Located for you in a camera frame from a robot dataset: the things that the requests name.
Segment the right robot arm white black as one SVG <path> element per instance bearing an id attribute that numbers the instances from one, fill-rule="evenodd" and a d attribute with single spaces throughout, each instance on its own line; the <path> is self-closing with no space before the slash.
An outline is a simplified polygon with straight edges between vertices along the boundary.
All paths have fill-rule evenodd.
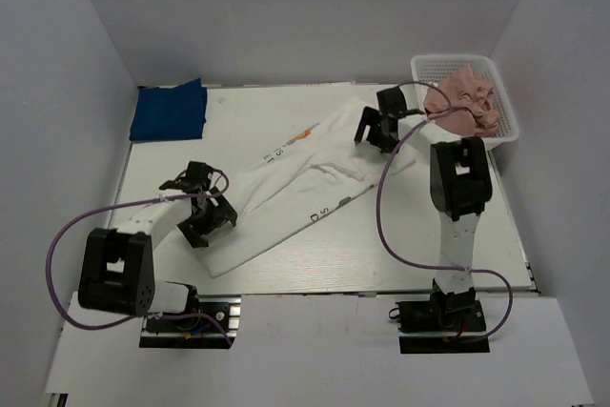
<path id="1" fill-rule="evenodd" d="M 355 142 L 365 140 L 389 155 L 377 185 L 376 227 L 382 245 L 381 201 L 385 179 L 403 145 L 414 147 L 429 165 L 430 196 L 440 221 L 439 261 L 436 266 L 399 262 L 435 273 L 433 290 L 439 297 L 430 306 L 432 321 L 441 329 L 455 328 L 464 307 L 475 300 L 472 279 L 475 234 L 493 189 L 484 143 L 477 136 L 459 136 L 443 129 L 419 110 L 407 108 L 399 86 L 376 94 L 377 107 L 363 110 Z"/>

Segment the pink t-shirt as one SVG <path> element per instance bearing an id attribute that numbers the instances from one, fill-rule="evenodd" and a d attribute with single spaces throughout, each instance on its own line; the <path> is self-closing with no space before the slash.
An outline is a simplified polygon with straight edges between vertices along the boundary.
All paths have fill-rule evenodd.
<path id="1" fill-rule="evenodd" d="M 464 65 L 438 83 L 438 91 L 429 89 L 424 110 L 443 129 L 470 137 L 492 137 L 499 128 L 500 113 L 494 107 L 494 87 L 479 77 L 470 64 Z"/>

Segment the white printed t-shirt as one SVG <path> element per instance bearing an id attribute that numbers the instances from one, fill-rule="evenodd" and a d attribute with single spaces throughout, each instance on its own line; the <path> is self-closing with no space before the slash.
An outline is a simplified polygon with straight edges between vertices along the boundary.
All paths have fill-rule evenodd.
<path id="1" fill-rule="evenodd" d="M 292 143 L 231 177 L 224 195 L 238 219 L 201 256 L 210 276 L 267 252 L 377 185 L 385 156 L 354 141 L 369 107 L 359 98 L 348 100 Z"/>

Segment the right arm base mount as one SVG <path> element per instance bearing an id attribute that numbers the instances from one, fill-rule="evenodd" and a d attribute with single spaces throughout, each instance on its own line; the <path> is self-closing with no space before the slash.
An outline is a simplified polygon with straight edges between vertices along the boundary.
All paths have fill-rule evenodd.
<path id="1" fill-rule="evenodd" d="M 429 300 L 400 301 L 388 317 L 398 327 L 402 355 L 488 354 L 485 316 L 478 300 L 471 311 L 441 324 Z"/>

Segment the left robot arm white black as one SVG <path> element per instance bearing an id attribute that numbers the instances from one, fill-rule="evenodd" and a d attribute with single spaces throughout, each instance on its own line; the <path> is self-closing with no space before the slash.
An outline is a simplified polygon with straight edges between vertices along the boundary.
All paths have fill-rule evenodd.
<path id="1" fill-rule="evenodd" d="M 190 248 L 207 249 L 211 236 L 237 222 L 237 212 L 215 185 L 226 174 L 201 162 L 163 183 L 173 191 L 145 205 L 139 213 L 112 229 L 90 232 L 78 287 L 83 308 L 130 316 L 168 315 L 182 330 L 195 327 L 201 306 L 193 285 L 158 280 L 153 252 L 178 230 Z"/>

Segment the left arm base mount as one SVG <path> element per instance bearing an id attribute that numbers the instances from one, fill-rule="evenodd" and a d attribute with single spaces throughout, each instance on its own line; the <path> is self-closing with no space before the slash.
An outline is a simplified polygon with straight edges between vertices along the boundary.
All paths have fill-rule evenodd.
<path id="1" fill-rule="evenodd" d="M 181 319 L 145 319 L 139 347 L 175 350 L 231 348 L 241 316 L 239 296 L 201 296 L 188 313 L 194 316 Z"/>

